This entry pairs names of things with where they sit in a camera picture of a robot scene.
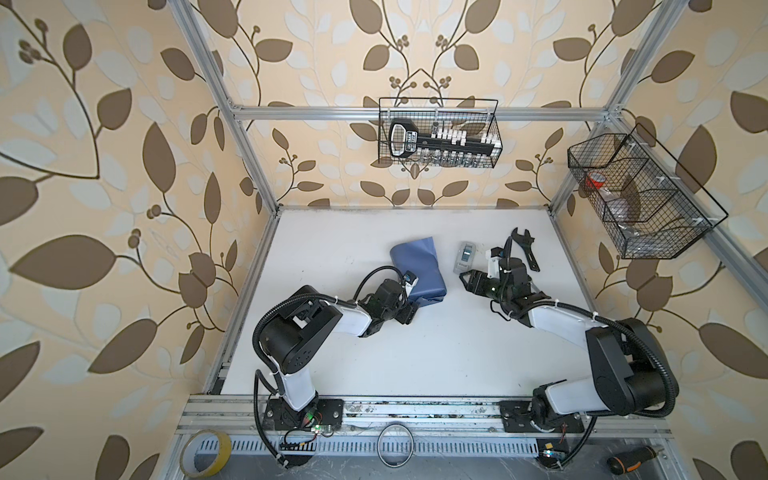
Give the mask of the red capped plastic item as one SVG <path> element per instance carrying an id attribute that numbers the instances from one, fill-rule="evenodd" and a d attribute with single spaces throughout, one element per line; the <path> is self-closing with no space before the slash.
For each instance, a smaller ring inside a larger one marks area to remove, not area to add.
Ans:
<path id="1" fill-rule="evenodd" d="M 604 187 L 606 181 L 606 176 L 601 172 L 590 171 L 584 178 L 584 189 L 587 191 L 598 191 Z"/>

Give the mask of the yellow tape roll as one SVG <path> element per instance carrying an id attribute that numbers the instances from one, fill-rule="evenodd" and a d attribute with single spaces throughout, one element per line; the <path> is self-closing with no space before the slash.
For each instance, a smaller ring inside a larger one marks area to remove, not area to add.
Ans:
<path id="1" fill-rule="evenodd" d="M 179 468 L 189 479 L 207 479 L 217 475 L 233 452 L 231 437 L 217 430 L 200 430 L 183 445 Z"/>

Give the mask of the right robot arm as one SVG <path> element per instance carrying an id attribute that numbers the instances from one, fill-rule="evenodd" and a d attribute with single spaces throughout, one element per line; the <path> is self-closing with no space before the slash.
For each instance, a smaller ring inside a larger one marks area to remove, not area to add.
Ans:
<path id="1" fill-rule="evenodd" d="M 507 321 L 551 333 L 586 352 L 590 374 L 534 389 L 526 407 L 509 413 L 519 425 L 550 432 L 578 414 L 664 418 L 676 406 L 679 384 L 648 327 L 635 318 L 611 320 L 554 299 L 534 286 L 519 258 L 498 261 L 498 273 L 458 275 L 465 290 L 501 308 Z"/>

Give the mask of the black adjustable wrench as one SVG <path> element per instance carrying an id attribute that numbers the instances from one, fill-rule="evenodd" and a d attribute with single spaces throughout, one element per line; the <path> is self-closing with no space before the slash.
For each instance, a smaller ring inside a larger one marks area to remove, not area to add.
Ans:
<path id="1" fill-rule="evenodd" d="M 530 231 L 526 229 L 523 233 L 520 233 L 518 228 L 514 228 L 511 232 L 511 237 L 523 250 L 529 269 L 534 272 L 540 272 L 540 266 L 532 249 L 535 238 L 530 234 Z"/>

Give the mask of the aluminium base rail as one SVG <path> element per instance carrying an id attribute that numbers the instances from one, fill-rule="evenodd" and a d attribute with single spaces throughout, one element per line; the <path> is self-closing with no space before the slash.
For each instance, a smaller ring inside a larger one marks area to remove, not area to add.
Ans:
<path id="1" fill-rule="evenodd" d="M 534 457 L 544 444 L 566 450 L 585 433 L 578 414 L 550 432 L 509 417 L 523 398 L 347 396 L 327 406 L 299 431 L 278 426 L 266 400 L 245 395 L 192 396 L 176 433 L 188 440 L 200 430 L 228 434 L 237 454 L 265 454 L 254 421 L 285 455 L 375 456 L 413 453 L 438 457 Z"/>

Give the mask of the black socket set rail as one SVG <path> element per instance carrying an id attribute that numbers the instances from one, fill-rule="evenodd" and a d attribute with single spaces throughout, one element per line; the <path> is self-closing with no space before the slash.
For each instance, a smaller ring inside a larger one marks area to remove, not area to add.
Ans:
<path id="1" fill-rule="evenodd" d="M 464 130 L 444 129 L 440 124 L 422 132 L 413 121 L 405 118 L 392 121 L 384 145 L 390 156 L 398 159 L 428 153 L 457 158 L 495 158 L 503 150 L 502 142 L 495 134 L 484 133 L 480 139 L 473 139 Z"/>

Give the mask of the orange black screwdriver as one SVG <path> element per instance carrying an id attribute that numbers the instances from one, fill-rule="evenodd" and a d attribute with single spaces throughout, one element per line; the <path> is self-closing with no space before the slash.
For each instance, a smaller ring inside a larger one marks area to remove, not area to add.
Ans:
<path id="1" fill-rule="evenodd" d="M 656 459 L 664 448 L 644 445 L 609 457 L 605 463 L 613 475 L 625 475 L 637 470 L 643 463 Z"/>

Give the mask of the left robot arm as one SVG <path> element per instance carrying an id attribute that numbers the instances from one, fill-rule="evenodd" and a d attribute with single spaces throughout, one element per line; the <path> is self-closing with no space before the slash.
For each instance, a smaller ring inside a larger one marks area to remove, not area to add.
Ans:
<path id="1" fill-rule="evenodd" d="M 418 284 L 414 272 L 381 266 L 366 275 L 360 286 L 387 270 L 397 277 L 383 281 L 375 292 L 366 296 L 362 296 L 362 288 L 358 288 L 352 299 L 342 301 L 304 285 L 259 320 L 252 344 L 276 381 L 278 403 L 270 410 L 277 422 L 298 428 L 312 421 L 318 393 L 311 381 L 309 363 L 332 333 L 367 338 L 378 333 L 388 321 L 405 325 L 412 321 L 418 310 L 408 299 Z"/>

